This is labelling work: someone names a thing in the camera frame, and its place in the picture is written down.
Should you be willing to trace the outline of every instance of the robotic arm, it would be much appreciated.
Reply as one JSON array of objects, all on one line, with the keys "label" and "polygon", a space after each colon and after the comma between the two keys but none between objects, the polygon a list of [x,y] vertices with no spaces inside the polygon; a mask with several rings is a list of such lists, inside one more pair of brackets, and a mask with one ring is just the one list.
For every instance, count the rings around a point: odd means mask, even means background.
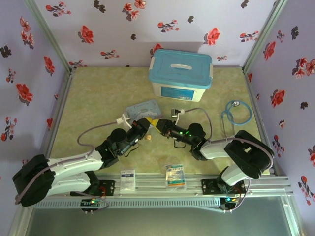
[{"label": "robotic arm", "polygon": [[58,159],[35,156],[13,177],[19,194],[17,203],[27,207],[47,196],[71,191],[96,196],[99,181],[94,171],[118,162],[119,156],[125,155],[143,139],[150,125],[161,135],[173,138],[174,147],[175,141],[190,145],[190,153],[197,160],[224,155],[231,157],[235,164],[224,169],[216,180],[215,188],[221,193],[229,193],[237,182],[247,177],[259,178],[272,165],[273,152],[244,130],[239,131],[231,140],[210,142],[204,138],[206,134],[198,123],[183,129],[171,120],[142,118],[134,121],[128,132],[121,128],[114,129],[91,153]]}]

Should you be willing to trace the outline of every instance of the clear plastic bag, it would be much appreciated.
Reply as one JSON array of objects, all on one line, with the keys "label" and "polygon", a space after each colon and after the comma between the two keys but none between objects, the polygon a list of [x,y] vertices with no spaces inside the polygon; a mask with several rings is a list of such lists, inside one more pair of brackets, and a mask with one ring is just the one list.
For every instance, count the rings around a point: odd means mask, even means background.
[{"label": "clear plastic bag", "polygon": [[182,164],[166,165],[166,188],[168,190],[186,189],[184,167]]}]

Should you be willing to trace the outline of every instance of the box handle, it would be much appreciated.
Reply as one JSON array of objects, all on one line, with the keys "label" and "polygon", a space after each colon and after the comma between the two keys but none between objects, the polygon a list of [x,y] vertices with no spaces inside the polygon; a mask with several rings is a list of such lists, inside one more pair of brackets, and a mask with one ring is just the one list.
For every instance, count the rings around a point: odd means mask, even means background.
[{"label": "box handle", "polygon": [[182,65],[182,64],[171,64],[171,67],[173,68],[182,68],[182,69],[187,69],[191,70],[192,67],[190,65]]}]

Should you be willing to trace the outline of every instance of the green tabletop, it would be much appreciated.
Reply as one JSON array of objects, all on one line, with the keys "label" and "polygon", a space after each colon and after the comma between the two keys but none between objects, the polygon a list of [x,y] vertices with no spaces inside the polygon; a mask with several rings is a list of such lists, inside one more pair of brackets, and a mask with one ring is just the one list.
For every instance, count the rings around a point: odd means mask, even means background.
[{"label": "green tabletop", "polygon": [[[246,82],[241,68],[214,68],[212,86],[205,91],[200,102],[189,102],[156,97],[148,78],[147,67],[81,67],[73,78],[61,122],[53,145],[51,158],[77,155],[88,151],[76,143],[77,137],[86,129],[115,121],[125,108],[137,103],[156,99],[164,118],[171,119],[171,109],[205,109],[212,120],[213,140],[224,138],[221,113],[231,100],[242,100],[251,106]],[[243,107],[233,108],[236,122],[249,117]],[[183,128],[200,123],[207,136],[210,126],[202,111],[192,111],[181,116],[178,125]],[[232,135],[232,126],[225,118],[226,132]],[[100,145],[111,131],[123,125],[110,125],[87,133],[81,142]],[[243,126],[235,126],[235,132],[244,129],[260,139],[255,118]],[[135,169],[137,173],[165,173],[167,164],[183,164],[185,173],[218,174],[232,163],[230,158],[197,161],[189,153],[189,147],[173,148],[173,140],[150,129],[151,140],[141,140],[140,147],[129,157],[119,157],[119,162],[103,173],[119,173],[122,169]]]}]

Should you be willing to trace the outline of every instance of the glass panel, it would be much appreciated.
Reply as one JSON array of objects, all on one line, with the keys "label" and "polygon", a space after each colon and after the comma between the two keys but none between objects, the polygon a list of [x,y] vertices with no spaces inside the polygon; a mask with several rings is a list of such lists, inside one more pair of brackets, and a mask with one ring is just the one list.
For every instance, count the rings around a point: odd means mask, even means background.
[{"label": "glass panel", "polygon": [[248,198],[230,213],[196,208],[35,209],[27,236],[289,236],[280,197]]}]

